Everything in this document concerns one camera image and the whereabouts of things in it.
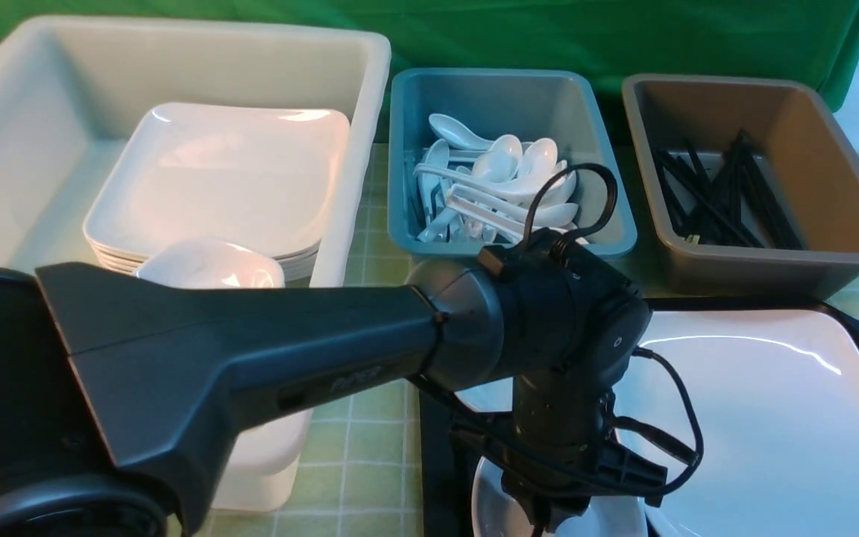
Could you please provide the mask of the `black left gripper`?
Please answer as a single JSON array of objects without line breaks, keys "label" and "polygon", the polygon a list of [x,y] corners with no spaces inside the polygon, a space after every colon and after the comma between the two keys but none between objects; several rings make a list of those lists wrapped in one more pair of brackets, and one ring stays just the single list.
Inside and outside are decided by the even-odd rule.
[{"label": "black left gripper", "polygon": [[612,434],[572,449],[526,445],[507,421],[457,421],[450,437],[500,471],[497,490],[521,508],[532,530],[558,530],[590,511],[597,497],[659,506],[667,469],[621,445]]}]

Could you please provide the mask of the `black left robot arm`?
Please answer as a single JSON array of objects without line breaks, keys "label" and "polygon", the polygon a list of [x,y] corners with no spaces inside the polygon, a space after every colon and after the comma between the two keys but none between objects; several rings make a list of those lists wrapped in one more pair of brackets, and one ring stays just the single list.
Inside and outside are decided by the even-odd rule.
[{"label": "black left robot arm", "polygon": [[539,521],[670,492],[616,443],[640,290],[538,229],[397,288],[187,290],[65,263],[0,268],[0,536],[197,533],[243,431],[409,380],[460,417]]}]

